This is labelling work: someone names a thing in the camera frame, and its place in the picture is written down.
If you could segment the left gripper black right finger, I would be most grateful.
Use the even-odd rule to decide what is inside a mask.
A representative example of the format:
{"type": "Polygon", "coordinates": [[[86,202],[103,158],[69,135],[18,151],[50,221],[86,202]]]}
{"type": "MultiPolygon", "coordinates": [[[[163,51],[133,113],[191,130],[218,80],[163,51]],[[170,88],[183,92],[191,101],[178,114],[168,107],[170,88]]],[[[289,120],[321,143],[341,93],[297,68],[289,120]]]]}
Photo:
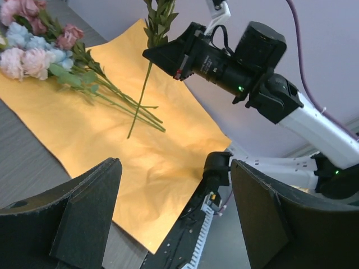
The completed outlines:
{"type": "Polygon", "coordinates": [[[358,208],[312,196],[241,160],[231,163],[251,268],[357,268],[358,208]]]}

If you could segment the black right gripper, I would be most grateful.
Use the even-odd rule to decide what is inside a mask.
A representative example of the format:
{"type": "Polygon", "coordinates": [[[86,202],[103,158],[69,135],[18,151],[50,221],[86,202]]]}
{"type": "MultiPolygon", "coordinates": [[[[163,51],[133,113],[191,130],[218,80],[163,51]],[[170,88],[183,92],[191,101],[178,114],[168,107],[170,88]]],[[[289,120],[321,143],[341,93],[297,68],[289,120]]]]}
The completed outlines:
{"type": "Polygon", "coordinates": [[[222,49],[213,43],[215,33],[205,35],[206,27],[192,22],[176,40],[145,49],[142,56],[176,80],[196,74],[232,95],[244,94],[252,86],[252,73],[228,46],[226,27],[218,25],[214,29],[223,32],[222,49]]]}

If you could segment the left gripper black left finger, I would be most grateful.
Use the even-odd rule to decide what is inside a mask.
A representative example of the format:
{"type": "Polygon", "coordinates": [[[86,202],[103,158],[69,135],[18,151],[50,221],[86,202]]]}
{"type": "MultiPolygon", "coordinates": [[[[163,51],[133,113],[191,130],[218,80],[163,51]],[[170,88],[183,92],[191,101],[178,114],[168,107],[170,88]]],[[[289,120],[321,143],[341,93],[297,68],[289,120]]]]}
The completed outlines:
{"type": "Polygon", "coordinates": [[[1,268],[102,268],[119,159],[1,209],[1,268]]]}

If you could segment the brown rose stem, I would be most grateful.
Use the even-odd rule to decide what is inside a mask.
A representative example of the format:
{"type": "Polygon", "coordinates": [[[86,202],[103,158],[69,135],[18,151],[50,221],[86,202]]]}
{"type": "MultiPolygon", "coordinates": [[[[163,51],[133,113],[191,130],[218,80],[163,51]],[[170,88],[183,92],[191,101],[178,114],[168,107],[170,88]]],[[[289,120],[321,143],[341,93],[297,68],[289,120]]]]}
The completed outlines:
{"type": "Polygon", "coordinates": [[[131,137],[134,130],[135,123],[142,121],[149,126],[165,132],[165,128],[162,126],[163,122],[157,118],[150,110],[142,104],[145,96],[145,90],[150,77],[151,69],[153,67],[153,61],[155,60],[155,52],[161,46],[168,43],[168,31],[171,28],[173,20],[177,17],[178,13],[174,11],[175,1],[145,1],[148,9],[148,16],[145,20],[146,26],[144,27],[145,34],[148,38],[147,49],[144,51],[143,56],[149,61],[146,76],[142,86],[139,101],[137,103],[135,115],[129,130],[127,137],[131,137]]]}

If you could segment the orange wrapping paper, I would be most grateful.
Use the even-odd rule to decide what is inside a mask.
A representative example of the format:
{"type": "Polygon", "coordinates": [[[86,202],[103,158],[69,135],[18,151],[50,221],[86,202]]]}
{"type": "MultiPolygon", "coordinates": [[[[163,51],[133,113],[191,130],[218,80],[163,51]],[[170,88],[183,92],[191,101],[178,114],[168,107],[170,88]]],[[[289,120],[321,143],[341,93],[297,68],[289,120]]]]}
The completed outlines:
{"type": "Polygon", "coordinates": [[[90,104],[51,78],[1,76],[1,99],[71,177],[119,158],[123,172],[113,221],[155,253],[197,188],[207,155],[225,150],[230,139],[183,82],[148,68],[144,26],[138,20],[91,54],[119,89],[154,106],[165,132],[99,98],[90,104]]]}

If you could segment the artificial flower bouquet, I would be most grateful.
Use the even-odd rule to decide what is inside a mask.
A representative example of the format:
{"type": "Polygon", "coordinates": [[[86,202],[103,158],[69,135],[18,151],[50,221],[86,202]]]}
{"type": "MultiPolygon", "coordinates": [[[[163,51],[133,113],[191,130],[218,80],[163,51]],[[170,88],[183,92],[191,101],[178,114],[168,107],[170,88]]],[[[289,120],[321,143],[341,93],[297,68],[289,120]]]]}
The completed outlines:
{"type": "Polygon", "coordinates": [[[64,89],[101,98],[134,120],[165,132],[162,121],[106,76],[82,42],[84,32],[51,18],[46,1],[1,1],[1,72],[12,80],[54,77],[64,89]]]}

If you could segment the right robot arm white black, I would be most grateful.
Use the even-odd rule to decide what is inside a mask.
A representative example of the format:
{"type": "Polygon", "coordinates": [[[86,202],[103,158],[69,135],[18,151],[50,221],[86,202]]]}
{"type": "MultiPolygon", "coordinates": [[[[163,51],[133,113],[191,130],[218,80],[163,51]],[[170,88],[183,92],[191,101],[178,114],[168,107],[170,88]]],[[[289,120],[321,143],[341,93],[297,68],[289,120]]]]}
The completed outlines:
{"type": "Polygon", "coordinates": [[[144,58],[175,80],[198,75],[245,102],[268,121],[304,138],[317,153],[300,159],[254,160],[253,166],[288,185],[341,200],[358,192],[358,140],[311,105],[275,68],[287,49],[284,36],[251,21],[235,50],[219,49],[203,25],[191,23],[177,39],[146,49],[144,58]]]}

